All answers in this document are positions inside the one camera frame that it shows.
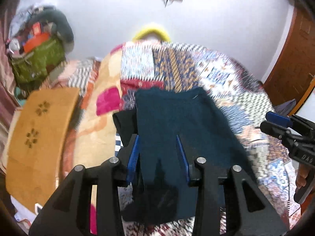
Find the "person's right hand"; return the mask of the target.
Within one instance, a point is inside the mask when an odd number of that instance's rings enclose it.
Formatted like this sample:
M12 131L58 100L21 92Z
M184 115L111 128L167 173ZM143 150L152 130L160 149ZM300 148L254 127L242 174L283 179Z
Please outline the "person's right hand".
M298 189L306 185L307 176L309 175L310 170L311 167L308 165L299 164L296 177L296 186Z

